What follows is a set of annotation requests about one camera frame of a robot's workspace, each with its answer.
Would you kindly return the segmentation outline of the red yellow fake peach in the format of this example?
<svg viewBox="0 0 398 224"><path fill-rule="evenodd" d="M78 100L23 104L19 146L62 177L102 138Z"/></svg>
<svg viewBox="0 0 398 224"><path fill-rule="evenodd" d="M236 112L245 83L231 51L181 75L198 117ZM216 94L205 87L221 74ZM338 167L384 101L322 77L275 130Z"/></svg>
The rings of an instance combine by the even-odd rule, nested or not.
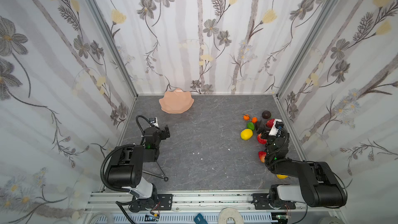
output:
<svg viewBox="0 0 398 224"><path fill-rule="evenodd" d="M264 163L264 162L265 162L265 158L266 158L266 156L267 156L267 153L266 153L265 151L259 151L259 152L258 152L258 155L259 155L260 161L261 161L262 163Z"/></svg>

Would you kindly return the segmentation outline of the pink scalloped fruit bowl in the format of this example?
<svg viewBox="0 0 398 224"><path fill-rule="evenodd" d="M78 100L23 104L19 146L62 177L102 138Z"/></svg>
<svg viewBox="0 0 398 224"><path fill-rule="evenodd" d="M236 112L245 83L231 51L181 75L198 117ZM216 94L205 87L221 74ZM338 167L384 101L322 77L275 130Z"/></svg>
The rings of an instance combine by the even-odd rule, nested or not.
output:
<svg viewBox="0 0 398 224"><path fill-rule="evenodd" d="M182 114L189 110L194 103L192 95L180 88L167 91L164 97L159 99L161 110L168 114Z"/></svg>

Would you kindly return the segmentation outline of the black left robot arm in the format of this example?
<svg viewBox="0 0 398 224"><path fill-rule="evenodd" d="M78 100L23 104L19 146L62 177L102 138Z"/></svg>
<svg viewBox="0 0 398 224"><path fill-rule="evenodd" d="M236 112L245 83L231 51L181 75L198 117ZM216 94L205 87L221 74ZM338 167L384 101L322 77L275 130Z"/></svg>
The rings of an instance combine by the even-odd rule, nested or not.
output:
<svg viewBox="0 0 398 224"><path fill-rule="evenodd" d="M158 196L156 186L146 181L143 174L168 181L158 163L160 143L171 136L166 125L163 129L151 126L144 130L142 143L116 147L104 159L100 168L100 178L106 188L125 192L132 196L129 202L116 204L124 212L124 207L133 213L143 210L160 210L164 199Z"/></svg>

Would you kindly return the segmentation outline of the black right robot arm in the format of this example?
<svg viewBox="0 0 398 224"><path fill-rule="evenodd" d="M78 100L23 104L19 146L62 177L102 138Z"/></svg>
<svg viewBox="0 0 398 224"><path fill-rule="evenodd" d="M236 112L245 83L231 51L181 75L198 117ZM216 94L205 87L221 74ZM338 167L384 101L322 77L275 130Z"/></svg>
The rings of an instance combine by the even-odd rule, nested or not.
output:
<svg viewBox="0 0 398 224"><path fill-rule="evenodd" d="M348 200L346 187L339 183L326 162L297 161L286 157L290 134L285 128L265 128L261 134L265 144L264 164L275 175L298 179L297 185L272 185L272 206L286 202L305 203L309 207L339 208Z"/></svg>

